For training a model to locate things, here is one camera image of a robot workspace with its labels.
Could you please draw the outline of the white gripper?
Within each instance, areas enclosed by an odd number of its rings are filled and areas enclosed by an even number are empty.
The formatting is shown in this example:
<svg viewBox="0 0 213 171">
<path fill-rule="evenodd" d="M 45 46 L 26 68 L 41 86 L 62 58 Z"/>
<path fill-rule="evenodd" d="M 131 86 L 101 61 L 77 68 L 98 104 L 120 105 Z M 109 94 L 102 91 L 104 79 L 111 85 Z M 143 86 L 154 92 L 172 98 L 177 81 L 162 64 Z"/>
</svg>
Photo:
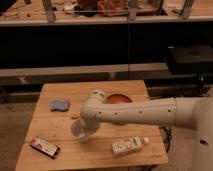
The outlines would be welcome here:
<svg viewBox="0 0 213 171">
<path fill-rule="evenodd" d="M 81 143 L 86 143 L 89 140 L 91 129 L 86 127 L 81 120 L 76 120 L 71 124 L 72 135 Z"/>
</svg>

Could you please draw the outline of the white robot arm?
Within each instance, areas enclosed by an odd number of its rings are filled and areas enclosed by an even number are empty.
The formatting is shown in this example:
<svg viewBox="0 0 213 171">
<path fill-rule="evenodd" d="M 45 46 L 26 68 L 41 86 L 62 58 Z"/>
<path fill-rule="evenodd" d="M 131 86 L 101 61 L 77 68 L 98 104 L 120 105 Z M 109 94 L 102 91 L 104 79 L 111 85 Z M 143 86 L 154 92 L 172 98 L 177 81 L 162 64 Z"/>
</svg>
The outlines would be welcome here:
<svg viewBox="0 0 213 171">
<path fill-rule="evenodd" d="M 193 129 L 196 140 L 192 171 L 213 171 L 213 97 L 161 98 L 107 104 L 105 93 L 96 89 L 87 97 L 71 133 L 87 139 L 102 122 L 162 125 Z"/>
</svg>

